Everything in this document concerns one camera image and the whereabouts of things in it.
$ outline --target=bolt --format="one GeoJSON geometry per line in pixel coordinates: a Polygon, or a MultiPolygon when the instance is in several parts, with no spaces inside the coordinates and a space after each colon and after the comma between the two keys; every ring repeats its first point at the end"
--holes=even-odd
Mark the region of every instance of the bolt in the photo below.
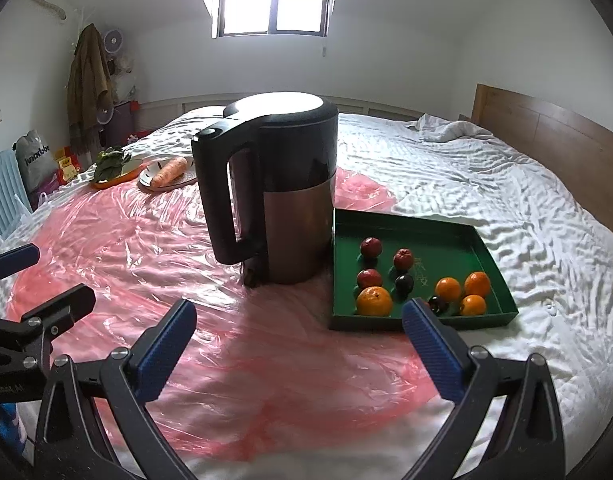
{"type": "Polygon", "coordinates": [[[30,370],[31,368],[35,368],[38,365],[38,360],[35,357],[28,356],[24,358],[22,364],[27,370],[30,370]]]}
{"type": "Polygon", "coordinates": [[[59,355],[58,357],[55,358],[55,360],[53,361],[53,364],[55,366],[64,366],[65,364],[67,364],[68,362],[68,355],[59,355]]]}
{"type": "Polygon", "coordinates": [[[544,366],[546,364],[546,359],[544,359],[544,357],[540,354],[531,355],[531,361],[537,366],[544,366]]]}
{"type": "Polygon", "coordinates": [[[117,361],[120,361],[121,359],[124,359],[127,355],[128,355],[128,348],[124,348],[123,346],[121,346],[119,348],[115,348],[115,350],[113,350],[110,353],[110,356],[113,359],[116,359],[117,361]]]}
{"type": "Polygon", "coordinates": [[[474,346],[469,353],[476,359],[486,359],[489,356],[489,351],[483,346],[474,346]]]}

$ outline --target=pipe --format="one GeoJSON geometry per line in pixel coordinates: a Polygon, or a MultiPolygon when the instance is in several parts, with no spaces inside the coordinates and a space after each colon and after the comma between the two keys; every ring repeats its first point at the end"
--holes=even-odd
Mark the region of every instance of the pipe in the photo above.
{"type": "Polygon", "coordinates": [[[49,3],[46,0],[31,0],[32,2],[37,3],[40,7],[44,7],[45,9],[52,10],[60,20],[64,21],[66,19],[66,12],[62,7],[58,7],[55,4],[49,3]]]}

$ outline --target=gray bag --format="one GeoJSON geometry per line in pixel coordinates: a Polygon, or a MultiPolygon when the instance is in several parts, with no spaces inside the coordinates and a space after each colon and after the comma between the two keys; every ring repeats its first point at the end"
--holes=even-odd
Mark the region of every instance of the gray bag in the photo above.
{"type": "Polygon", "coordinates": [[[20,137],[13,149],[27,193],[35,191],[59,169],[48,144],[43,142],[36,130],[20,137]]]}

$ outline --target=kettle lid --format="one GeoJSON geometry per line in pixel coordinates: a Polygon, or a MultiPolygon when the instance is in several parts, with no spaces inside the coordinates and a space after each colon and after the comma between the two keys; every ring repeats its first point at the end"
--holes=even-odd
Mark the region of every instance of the kettle lid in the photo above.
{"type": "Polygon", "coordinates": [[[224,117],[235,114],[250,120],[270,116],[268,123],[309,123],[337,115],[337,107],[321,97],[302,92],[269,92],[245,97],[224,109],[224,117]]]}

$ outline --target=carrot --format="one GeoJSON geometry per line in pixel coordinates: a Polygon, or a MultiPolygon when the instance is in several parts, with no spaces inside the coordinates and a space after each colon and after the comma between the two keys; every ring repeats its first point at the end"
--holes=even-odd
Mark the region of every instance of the carrot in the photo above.
{"type": "Polygon", "coordinates": [[[187,162],[183,156],[173,158],[151,179],[151,187],[161,187],[170,184],[184,173],[186,169],[187,162]]]}

